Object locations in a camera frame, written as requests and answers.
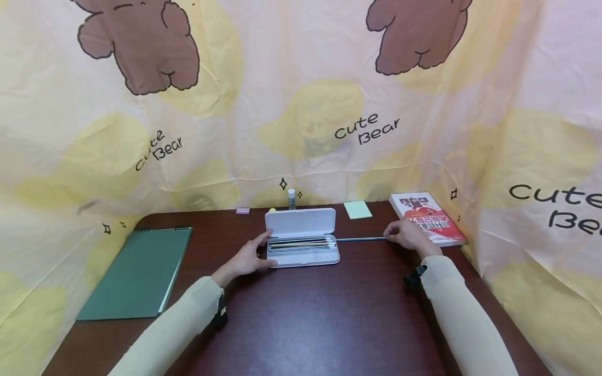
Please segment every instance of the wooden tabletop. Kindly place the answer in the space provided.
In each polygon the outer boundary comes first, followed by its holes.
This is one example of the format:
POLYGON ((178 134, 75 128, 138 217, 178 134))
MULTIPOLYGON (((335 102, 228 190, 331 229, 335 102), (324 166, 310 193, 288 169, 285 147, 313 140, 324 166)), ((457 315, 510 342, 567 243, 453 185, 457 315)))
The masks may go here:
MULTIPOLYGON (((335 235, 381 236, 397 219, 387 202, 373 218, 337 210, 335 235)), ((170 305, 265 231, 266 209, 153 214, 138 227, 192 226, 170 305)), ((386 241, 339 243, 337 265, 270 270, 226 289, 229 322, 205 330, 172 366, 172 376, 460 375, 423 292, 403 276, 417 256, 386 241)), ((457 247, 445 248, 493 320, 521 376, 550 375, 529 343, 457 247)), ((106 376, 151 319, 76 322, 44 376, 106 376)))

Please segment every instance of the green notebook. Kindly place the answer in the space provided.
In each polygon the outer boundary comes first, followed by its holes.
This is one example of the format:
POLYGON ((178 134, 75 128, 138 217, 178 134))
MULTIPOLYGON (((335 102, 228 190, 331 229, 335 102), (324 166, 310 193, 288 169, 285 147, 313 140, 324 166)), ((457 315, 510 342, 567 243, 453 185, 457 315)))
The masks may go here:
POLYGON ((165 310, 191 227, 134 230, 77 320, 156 317, 165 310))

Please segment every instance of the glue stick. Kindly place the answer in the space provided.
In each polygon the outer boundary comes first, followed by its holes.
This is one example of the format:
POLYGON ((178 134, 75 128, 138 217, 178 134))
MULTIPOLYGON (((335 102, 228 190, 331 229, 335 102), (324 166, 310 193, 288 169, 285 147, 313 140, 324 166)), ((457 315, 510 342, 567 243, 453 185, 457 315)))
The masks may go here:
POLYGON ((288 210, 295 210, 295 190, 288 190, 288 210))

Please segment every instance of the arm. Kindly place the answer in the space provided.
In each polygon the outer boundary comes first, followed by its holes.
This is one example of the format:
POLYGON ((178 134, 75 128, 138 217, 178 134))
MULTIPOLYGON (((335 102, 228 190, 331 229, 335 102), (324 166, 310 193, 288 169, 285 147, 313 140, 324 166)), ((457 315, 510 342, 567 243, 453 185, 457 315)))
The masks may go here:
POLYGON ((217 313, 223 289, 203 277, 140 335, 109 376, 163 376, 217 313))
POLYGON ((462 5, 460 6, 460 11, 463 12, 466 9, 468 9, 468 7, 470 6, 470 4, 473 3, 473 0, 463 0, 462 1, 462 5))
POLYGON ((190 34, 190 24, 186 12, 174 2, 166 2, 161 13, 163 24, 172 33, 182 37, 190 34))
POLYGON ((77 39, 81 49, 94 59, 108 58, 113 53, 113 42, 101 24, 103 14, 93 14, 79 27, 77 39))
POLYGON ((217 313, 223 289, 232 279, 261 268, 273 267, 275 260, 257 257, 257 246, 270 231, 249 241, 211 277, 203 277, 140 335, 109 376, 163 376, 193 338, 217 313))
POLYGON ((428 268, 420 277, 439 327, 464 376, 518 376, 495 325, 449 258, 412 221, 393 222, 387 240, 416 250, 428 268))
POLYGON ((366 16, 369 31, 382 31, 393 23, 397 11, 394 1, 374 0, 366 16))

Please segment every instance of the red book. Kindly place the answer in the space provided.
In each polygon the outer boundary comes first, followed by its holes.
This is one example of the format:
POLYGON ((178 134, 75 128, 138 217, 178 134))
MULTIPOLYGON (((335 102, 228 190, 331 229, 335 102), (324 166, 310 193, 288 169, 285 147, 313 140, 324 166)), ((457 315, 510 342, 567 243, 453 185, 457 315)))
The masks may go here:
POLYGON ((430 194, 392 193, 389 202, 399 218, 416 222, 436 245, 451 247, 466 243, 462 232, 430 194))

